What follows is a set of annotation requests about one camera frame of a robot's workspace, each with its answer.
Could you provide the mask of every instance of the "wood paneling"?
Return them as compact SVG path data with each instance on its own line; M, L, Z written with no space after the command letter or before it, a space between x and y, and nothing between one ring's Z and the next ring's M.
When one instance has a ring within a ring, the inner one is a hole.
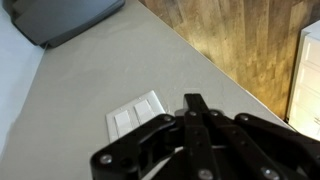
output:
M285 118L300 30L320 20L320 0L140 1Z

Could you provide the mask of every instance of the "bolt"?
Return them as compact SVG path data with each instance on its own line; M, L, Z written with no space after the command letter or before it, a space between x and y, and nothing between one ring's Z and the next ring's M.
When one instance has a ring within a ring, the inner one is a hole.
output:
M247 144L247 142L245 142L245 141L241 141L241 145L242 145L242 146L247 146L248 144Z
M197 113L196 112L194 112L194 111L190 111L190 113L189 113L191 116L196 116L197 115Z
M245 120L245 121L248 121L248 120L249 120L249 117L246 116L246 115L240 115L240 118L241 118L242 120Z
M164 117L164 120L165 120L165 121L171 121L172 118L171 118L170 116L165 116L165 117Z
M218 115L219 115L216 111L211 111L210 113L211 113L211 115L213 115L213 116L218 116Z
M109 164L112 162L112 156L109 154L103 155L100 158L101 164Z
M264 177L266 177L269 180L280 180L279 174L272 169L262 167L261 171L262 171Z
M213 179L213 175L212 175L211 171L209 171L208 169L199 170L198 176L201 180L212 180Z

